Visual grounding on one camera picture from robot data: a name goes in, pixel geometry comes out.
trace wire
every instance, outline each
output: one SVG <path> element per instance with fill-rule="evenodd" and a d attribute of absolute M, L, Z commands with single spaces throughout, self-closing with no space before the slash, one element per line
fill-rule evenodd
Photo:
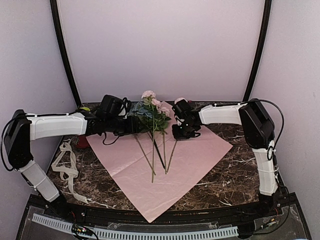
<path fill-rule="evenodd" d="M 76 215 L 75 215 L 75 213 L 74 213 L 73 211 L 71 211 L 71 214 L 72 214 L 72 216 L 73 216 L 73 221 L 76 221 Z"/>
<path fill-rule="evenodd" d="M 102 144 L 103 144 L 103 145 L 106 145 L 106 146 L 115 144 L 116 141 L 120 138 L 120 136 L 118 136 L 113 142 L 111 142 L 111 143 L 105 143 L 105 141 L 107 140 L 107 134 L 106 134 L 106 132 L 104 132 L 103 134 L 104 134 L 104 139 L 103 139 L 103 141 L 102 141 Z"/>
<path fill-rule="evenodd" d="M 279 216 L 279 212 L 278 212 L 278 209 L 274 208 L 275 212 L 276 212 L 276 217 Z"/>
<path fill-rule="evenodd" d="M 197 138 L 197 137 L 200 137 L 201 136 L 201 133 L 200 132 L 194 132 L 194 136 L 192 136 L 191 138 Z"/>

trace curved black pole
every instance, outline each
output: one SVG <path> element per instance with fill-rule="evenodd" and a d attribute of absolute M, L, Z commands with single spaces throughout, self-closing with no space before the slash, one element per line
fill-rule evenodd
<path fill-rule="evenodd" d="M 52 12 L 52 18 L 53 18 L 56 39 L 58 41 L 58 45 L 59 45 L 60 54 L 62 57 L 62 62 L 64 65 L 66 77 L 68 78 L 68 82 L 69 82 L 69 85 L 70 85 L 70 88 L 72 91 L 74 101 L 75 101 L 77 107 L 80 107 L 82 103 L 80 100 L 80 96 L 79 96 L 79 93 L 77 90 L 76 82 L 75 82 L 74 76 L 72 74 L 71 66 L 69 63 L 69 58 L 68 58 L 67 49 L 66 49 L 66 45 L 65 45 L 65 41 L 64 41 L 64 36 L 62 33 L 62 29 L 61 29 L 57 0 L 50 0 L 50 5 L 51 5 L 51 12 Z"/>
<path fill-rule="evenodd" d="M 252 89 L 254 87 L 255 80 L 256 80 L 256 76 L 257 76 L 257 72 L 258 72 L 258 68 L 259 68 L 259 64 L 262 56 L 262 51 L 264 49 L 266 35 L 267 35 L 267 29 L 268 29 L 268 23 L 269 23 L 270 11 L 271 11 L 271 3 L 272 3 L 272 0 L 265 0 L 265 3 L 264 3 L 260 36 L 258 40 L 258 45 L 256 47 L 256 52 L 253 60 L 250 77 L 249 77 L 248 84 L 246 86 L 246 90 L 243 96 L 244 102 L 249 100 Z"/>

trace black metal frame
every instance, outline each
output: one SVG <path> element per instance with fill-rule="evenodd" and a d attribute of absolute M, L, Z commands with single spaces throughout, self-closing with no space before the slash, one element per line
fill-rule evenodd
<path fill-rule="evenodd" d="M 295 204 L 298 210 L 298 214 L 301 218 L 304 233 L 307 239 L 311 240 L 311 234 L 301 209 L 300 203 L 296 194 L 290 193 L 291 205 Z M 276 207 L 279 214 L 282 214 L 282 207 L 288 206 L 288 197 L 282 197 L 277 201 L 281 207 Z M 24 209 L 16 240 L 20 240 L 22 232 L 24 230 L 24 224 L 28 215 L 29 208 L 31 206 L 41 208 L 44 210 L 44 214 L 57 217 L 57 215 L 46 207 L 46 202 L 36 195 L 30 195 L 29 200 Z M 151 225 L 184 225 L 184 224 L 199 224 L 199 223 L 213 223 L 218 222 L 219 226 L 238 226 L 238 228 L 247 228 L 254 226 L 254 220 L 260 218 L 259 216 L 252 215 L 240 215 L 239 212 L 250 213 L 255 208 L 257 202 L 247 203 L 238 206 L 228 206 L 219 208 L 210 208 L 203 210 L 188 210 L 188 211 L 166 211 L 160 217 L 158 217 Z M 101 207 L 90 207 L 78 204 L 69 203 L 73 212 L 76 215 L 76 222 L 86 225 L 88 227 L 100 226 L 107 227 L 109 223 L 125 223 L 139 226 L 150 226 L 144 217 L 134 210 L 114 210 L 105 209 Z M 276 215 L 275 211 L 271 211 L 268 216 Z"/>
<path fill-rule="evenodd" d="M 68 54 L 67 54 L 67 49 L 65 45 L 65 40 L 64 40 L 64 35 L 62 32 L 61 28 L 61 23 L 60 23 L 60 18 L 59 18 L 59 9 L 58 9 L 58 3 L 57 0 L 50 0 L 50 5 L 51 5 L 51 12 L 52 12 L 52 19 L 53 19 L 53 24 L 54 24 L 54 29 L 55 29 L 55 34 L 56 34 L 56 39 L 58 41 L 59 49 L 60 49 L 60 54 L 64 66 L 64 70 L 66 73 L 66 77 L 68 78 L 68 82 L 72 91 L 73 99 L 75 101 L 75 104 L 77 107 L 80 107 L 81 100 L 79 96 L 79 92 L 76 86 L 76 82 L 74 79 L 74 76 L 72 74 Z"/>
<path fill-rule="evenodd" d="M 261 23 L 261 29 L 260 29 L 260 36 L 258 40 L 258 45 L 256 46 L 255 56 L 252 64 L 252 69 L 250 73 L 250 77 L 245 89 L 245 93 L 243 96 L 243 101 L 248 101 L 252 92 L 252 89 L 255 84 L 255 80 L 257 77 L 258 68 L 260 65 L 260 60 L 262 56 L 262 52 L 265 45 L 267 30 L 268 30 L 268 23 L 269 23 L 269 17 L 270 17 L 270 11 L 271 11 L 271 3 L 272 0 L 265 0 L 264 3 L 264 10 L 263 10 L 263 17 L 262 17 L 262 23 Z"/>
<path fill-rule="evenodd" d="M 79 96 L 79 92 L 76 86 L 76 82 L 74 79 L 74 76 L 72 74 L 69 58 L 68 58 L 68 53 L 66 50 L 66 45 L 64 41 L 64 36 L 61 28 L 61 22 L 59 18 L 59 9 L 58 9 L 58 4 L 57 0 L 50 0 L 51 4 L 51 12 L 52 12 L 52 18 L 53 18 L 53 23 L 54 23 L 54 28 L 55 28 L 55 34 L 56 34 L 56 39 L 59 44 L 60 48 L 60 54 L 61 58 L 63 61 L 64 69 L 66 76 L 68 78 L 68 82 L 72 91 L 72 95 L 74 98 L 74 101 L 76 105 L 79 107 L 81 106 L 82 102 Z M 260 35 L 258 39 L 258 44 L 256 47 L 256 52 L 252 64 L 252 69 L 250 73 L 250 77 L 246 86 L 246 90 L 243 96 L 243 101 L 248 101 L 252 92 L 252 89 L 254 87 L 254 83 L 256 80 L 262 52 L 264 49 L 264 44 L 265 44 L 265 39 L 267 35 L 267 29 L 268 29 L 268 23 L 269 23 L 269 17 L 270 17 L 270 12 L 271 12 L 271 4 L 272 0 L 265 0 L 264 2 L 264 11 L 263 11 L 263 17 L 262 17 L 262 23 L 261 23 L 261 29 L 260 29 Z"/>

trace pink paper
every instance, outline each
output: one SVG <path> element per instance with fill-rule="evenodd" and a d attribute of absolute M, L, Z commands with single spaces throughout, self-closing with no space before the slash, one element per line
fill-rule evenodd
<path fill-rule="evenodd" d="M 175 144 L 172 124 L 175 124 L 171 106 L 171 121 L 165 136 L 167 165 Z M 178 141 L 167 174 L 154 150 L 155 173 L 151 183 L 152 171 L 134 136 L 123 136 L 113 145 L 103 145 L 103 136 L 88 136 L 87 140 L 94 153 L 114 179 L 119 188 L 128 197 L 136 209 L 151 223 L 176 201 L 192 189 L 232 148 L 232 145 L 203 126 L 201 136 Z M 109 133 L 106 142 L 115 137 Z M 153 144 L 147 133 L 138 135 L 139 141 L 152 162 Z M 163 159 L 163 138 L 156 136 L 156 143 Z"/>

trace flower stem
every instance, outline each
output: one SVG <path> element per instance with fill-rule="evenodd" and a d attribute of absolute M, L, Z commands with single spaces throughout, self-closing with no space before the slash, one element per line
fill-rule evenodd
<path fill-rule="evenodd" d="M 143 155 L 144 155 L 144 157 L 145 157 L 146 161 L 148 162 L 148 164 L 149 164 L 149 166 L 150 166 L 150 168 L 151 168 L 151 170 L 152 170 L 153 174 L 154 174 L 154 175 L 156 175 L 155 170 L 153 169 L 153 167 L 152 167 L 152 165 L 151 165 L 151 163 L 150 163 L 149 159 L 147 158 L 147 155 L 146 155 L 146 153 L 145 153 L 145 151 L 144 151 L 143 147 L 141 146 L 141 143 L 140 143 L 140 141 L 139 141 L 139 138 L 138 138 L 137 134 L 134 134 L 134 138 L 135 138 L 135 139 L 136 139 L 136 141 L 138 142 L 138 144 L 139 144 L 139 146 L 140 146 L 140 148 L 141 148 L 141 150 L 142 150 L 142 153 L 143 153 Z"/>
<path fill-rule="evenodd" d="M 150 134 L 149 134 L 149 132 L 147 132 L 147 134 L 148 134 L 149 138 L 152 141 L 153 140 L 152 139 L 152 135 L 153 135 L 152 132 L 150 132 Z M 162 165 L 163 169 L 166 169 L 164 161 L 162 160 L 162 157 L 161 157 L 161 154 L 160 154 L 156 139 L 154 139 L 154 147 L 155 147 L 156 152 L 158 153 L 158 156 L 160 158 L 160 162 L 161 162 L 161 165 Z"/>
<path fill-rule="evenodd" d="M 153 130 L 152 130 L 152 169 L 155 169 L 155 116 L 153 116 Z M 151 183 L 154 183 L 154 171 L 152 171 Z"/>
<path fill-rule="evenodd" d="M 172 160 L 172 157 L 173 157 L 173 155 L 174 155 L 174 150 L 175 150 L 175 148 L 176 148 L 177 142 L 178 142 L 178 141 L 177 141 L 177 140 L 175 140 L 175 143 L 174 143 L 174 146 L 173 146 L 173 149 L 172 149 L 172 152 L 171 152 L 171 156 L 170 156 L 170 160 L 169 160 L 168 168 L 167 168 L 166 172 L 168 172 L 168 171 L 169 171 L 170 164 L 171 164 L 171 160 Z"/>
<path fill-rule="evenodd" d="M 167 161 L 166 161 L 166 136 L 165 133 L 162 133 L 163 140 L 163 158 L 164 158 L 164 172 L 167 174 Z"/>

